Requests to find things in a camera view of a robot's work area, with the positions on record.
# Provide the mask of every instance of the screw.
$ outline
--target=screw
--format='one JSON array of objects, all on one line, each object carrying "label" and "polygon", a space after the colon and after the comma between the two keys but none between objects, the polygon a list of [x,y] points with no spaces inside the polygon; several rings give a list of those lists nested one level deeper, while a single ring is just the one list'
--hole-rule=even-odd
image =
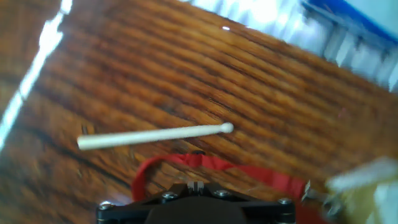
[{"label": "screw", "polygon": [[99,209],[100,210],[107,210],[107,209],[110,209],[110,208],[112,208],[114,205],[113,204],[111,204],[111,203],[109,203],[109,202],[103,202],[103,203],[101,203],[100,205],[99,205]]},{"label": "screw", "polygon": [[175,194],[174,192],[165,192],[162,194],[162,197],[165,199],[173,199],[173,198],[178,197],[178,195]]},{"label": "screw", "polygon": [[219,197],[226,197],[226,196],[229,196],[231,193],[229,193],[227,190],[216,190],[216,192],[214,192],[214,194]]},{"label": "screw", "polygon": [[291,199],[289,199],[289,198],[281,198],[278,200],[278,202],[281,203],[282,205],[287,205],[287,204],[292,203]]}]

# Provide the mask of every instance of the black plastic part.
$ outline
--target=black plastic part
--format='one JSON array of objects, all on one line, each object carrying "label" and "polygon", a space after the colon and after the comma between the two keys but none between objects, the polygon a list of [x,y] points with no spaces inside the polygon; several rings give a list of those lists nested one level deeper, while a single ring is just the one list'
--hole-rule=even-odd
[{"label": "black plastic part", "polygon": [[202,150],[195,150],[191,154],[196,154],[196,155],[206,155],[206,153]]},{"label": "black plastic part", "polygon": [[[230,194],[220,197],[215,192],[227,190]],[[164,199],[157,193],[151,198],[125,206],[114,206],[96,211],[98,224],[246,224],[246,223],[295,223],[293,203],[264,202],[256,198],[224,189],[220,184],[207,183],[201,191],[192,191],[186,184],[173,184],[165,192],[177,197]]]}]

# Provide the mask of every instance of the wood grain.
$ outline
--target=wood grain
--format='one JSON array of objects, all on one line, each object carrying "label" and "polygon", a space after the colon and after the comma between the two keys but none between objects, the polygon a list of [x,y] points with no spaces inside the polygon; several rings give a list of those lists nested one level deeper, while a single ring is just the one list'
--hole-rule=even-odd
[{"label": "wood grain", "polygon": [[[57,1],[2,1],[0,110],[38,50]],[[327,178],[397,157],[398,99],[272,37],[175,0],[73,2],[0,156],[1,223],[93,223],[153,156],[204,150],[323,190]],[[81,134],[232,122],[231,134],[81,152]],[[238,170],[164,163],[148,194],[204,180],[264,200],[283,194]]]}]

